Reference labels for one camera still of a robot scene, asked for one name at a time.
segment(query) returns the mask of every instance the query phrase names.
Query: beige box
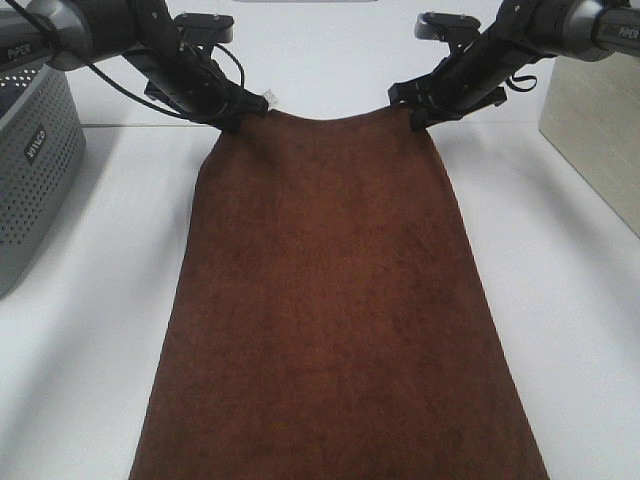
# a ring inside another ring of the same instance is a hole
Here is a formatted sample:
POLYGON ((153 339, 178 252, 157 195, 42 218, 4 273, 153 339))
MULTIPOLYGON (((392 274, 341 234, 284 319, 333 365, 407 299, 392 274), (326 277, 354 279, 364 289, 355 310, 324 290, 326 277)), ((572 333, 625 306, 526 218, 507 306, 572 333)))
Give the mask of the beige box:
POLYGON ((640 236, 640 59, 559 58, 540 132, 640 236))

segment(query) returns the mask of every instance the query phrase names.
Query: white table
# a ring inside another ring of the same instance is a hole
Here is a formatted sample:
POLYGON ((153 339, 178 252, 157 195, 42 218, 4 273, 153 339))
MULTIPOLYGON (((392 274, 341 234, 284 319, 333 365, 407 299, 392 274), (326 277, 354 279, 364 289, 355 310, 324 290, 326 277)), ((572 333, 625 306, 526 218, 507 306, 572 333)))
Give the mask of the white table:
MULTIPOLYGON (((425 10, 486 26, 499 0, 250 4, 231 14, 247 86, 329 119, 380 108, 444 44, 425 10)), ((228 62, 226 72, 235 75, 228 62)), ((126 62, 105 70, 137 92, 126 62)), ((451 176, 495 324, 553 479, 640 478, 640 240, 537 131, 552 62, 531 94, 431 133, 451 176)), ((126 480, 178 280, 198 168, 216 130, 69 75, 87 158, 19 287, 0 300, 0 478, 126 480)))

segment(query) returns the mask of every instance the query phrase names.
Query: white tag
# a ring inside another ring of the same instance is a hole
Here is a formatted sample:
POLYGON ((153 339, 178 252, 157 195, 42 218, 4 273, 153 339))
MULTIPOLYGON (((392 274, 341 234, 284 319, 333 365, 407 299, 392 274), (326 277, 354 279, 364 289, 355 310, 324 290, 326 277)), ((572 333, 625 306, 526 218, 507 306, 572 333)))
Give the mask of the white tag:
POLYGON ((271 91, 271 89, 267 90, 266 92, 264 92, 262 94, 262 96, 267 100, 267 102, 269 103, 269 111, 273 110, 274 108, 276 108, 276 105, 278 105, 278 97, 276 97, 276 94, 273 93, 271 91))

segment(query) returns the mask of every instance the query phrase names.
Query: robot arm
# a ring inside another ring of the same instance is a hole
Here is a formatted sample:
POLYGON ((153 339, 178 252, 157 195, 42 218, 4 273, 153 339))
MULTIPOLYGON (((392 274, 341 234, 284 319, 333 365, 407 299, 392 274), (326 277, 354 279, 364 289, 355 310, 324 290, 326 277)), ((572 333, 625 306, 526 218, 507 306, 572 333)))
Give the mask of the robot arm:
POLYGON ((479 25, 466 16, 418 18, 416 36, 448 42, 451 55, 432 73, 389 90, 392 104, 414 109, 413 129, 501 105, 507 97, 500 85, 543 58, 640 56, 640 10, 628 0, 504 0, 495 23, 482 34, 479 25))
POLYGON ((231 17, 174 20, 164 0, 33 0, 26 14, 0 15, 0 71, 35 60, 69 71, 122 55, 149 79, 149 96, 189 120, 236 131, 241 115, 268 108, 211 59, 231 41, 231 17))

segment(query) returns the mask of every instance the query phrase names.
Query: gray plastic basket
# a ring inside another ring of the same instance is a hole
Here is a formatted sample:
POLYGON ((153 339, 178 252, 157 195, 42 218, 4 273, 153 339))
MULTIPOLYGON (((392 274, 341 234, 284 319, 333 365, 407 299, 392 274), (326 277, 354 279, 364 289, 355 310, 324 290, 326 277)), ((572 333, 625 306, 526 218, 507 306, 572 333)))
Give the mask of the gray plastic basket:
POLYGON ((18 281, 84 158, 85 138, 63 73, 0 74, 0 296, 18 281))

